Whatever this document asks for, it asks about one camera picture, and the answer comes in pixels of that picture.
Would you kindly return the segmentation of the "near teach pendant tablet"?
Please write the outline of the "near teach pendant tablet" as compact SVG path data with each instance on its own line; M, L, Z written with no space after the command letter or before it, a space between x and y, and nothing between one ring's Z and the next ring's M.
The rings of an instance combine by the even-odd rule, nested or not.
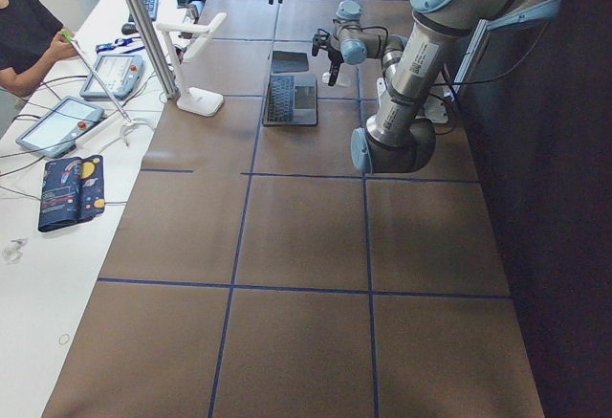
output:
M91 131L104 116L92 102L66 97L23 132L15 142L33 153L59 158L69 152L77 138Z

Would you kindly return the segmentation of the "person in black shirt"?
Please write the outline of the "person in black shirt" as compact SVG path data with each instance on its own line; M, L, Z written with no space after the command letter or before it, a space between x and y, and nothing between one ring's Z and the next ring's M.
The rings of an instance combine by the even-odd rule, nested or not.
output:
M39 0L1 0L1 87L27 97L57 62L75 57L64 30Z

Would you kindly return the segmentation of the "grey laptop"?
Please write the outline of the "grey laptop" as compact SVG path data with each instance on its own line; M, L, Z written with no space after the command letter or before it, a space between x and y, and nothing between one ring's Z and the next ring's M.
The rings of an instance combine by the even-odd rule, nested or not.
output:
M316 126L317 78L313 74L272 74L269 77L262 125Z

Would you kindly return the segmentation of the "dark blue space pouch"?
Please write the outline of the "dark blue space pouch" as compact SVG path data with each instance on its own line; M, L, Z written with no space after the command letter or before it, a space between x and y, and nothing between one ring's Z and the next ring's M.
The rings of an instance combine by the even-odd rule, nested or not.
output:
M56 231L105 210L103 157L51 160L44 166L37 229Z

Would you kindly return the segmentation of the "black mouse pad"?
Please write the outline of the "black mouse pad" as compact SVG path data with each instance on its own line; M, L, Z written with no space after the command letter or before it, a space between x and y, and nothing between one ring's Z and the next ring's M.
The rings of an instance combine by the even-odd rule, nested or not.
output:
M309 71L308 56L303 52L272 51L273 74L301 73Z

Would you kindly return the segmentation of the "aluminium frame post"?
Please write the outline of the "aluminium frame post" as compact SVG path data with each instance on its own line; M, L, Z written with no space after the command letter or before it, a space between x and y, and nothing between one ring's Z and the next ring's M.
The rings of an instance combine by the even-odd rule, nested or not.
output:
M168 68L164 50L148 15L148 11L144 7L144 3L142 0L125 0L125 2L142 37L144 48L158 76L159 82L162 84L166 98L175 99L179 90L175 84L173 73Z

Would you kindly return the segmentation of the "black mouse on desk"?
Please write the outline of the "black mouse on desk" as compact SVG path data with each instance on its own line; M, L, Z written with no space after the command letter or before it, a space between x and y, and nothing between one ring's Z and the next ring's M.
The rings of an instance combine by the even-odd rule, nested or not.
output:
M126 22L121 26L120 29L123 35L134 35L139 32L134 22Z

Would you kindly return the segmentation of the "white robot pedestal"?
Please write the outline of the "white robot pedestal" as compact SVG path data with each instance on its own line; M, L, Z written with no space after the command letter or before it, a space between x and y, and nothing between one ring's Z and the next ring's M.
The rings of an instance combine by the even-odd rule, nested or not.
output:
M446 107L447 99L451 99L449 88L445 84L434 86L430 90L418 117L427 118L434 124L448 125L449 112Z

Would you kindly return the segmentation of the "teach pendant tablet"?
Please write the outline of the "teach pendant tablet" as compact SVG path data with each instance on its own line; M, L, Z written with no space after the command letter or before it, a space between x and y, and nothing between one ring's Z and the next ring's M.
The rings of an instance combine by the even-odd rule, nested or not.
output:
M133 54L99 54L94 68L116 99L126 99L142 76L143 58ZM79 94L88 100L108 99L106 92L92 75L87 77Z
M91 131L104 116L92 102L66 97L23 132L15 142L33 153L59 158L69 152L77 138Z

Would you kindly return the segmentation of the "far teach pendant tablet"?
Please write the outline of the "far teach pendant tablet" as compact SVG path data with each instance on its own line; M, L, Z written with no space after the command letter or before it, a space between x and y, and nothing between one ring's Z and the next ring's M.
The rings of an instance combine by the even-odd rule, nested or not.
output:
M116 99L126 99L142 76L143 58L133 54L99 54L94 68ZM79 94L88 100L108 99L106 92L92 75L87 77Z

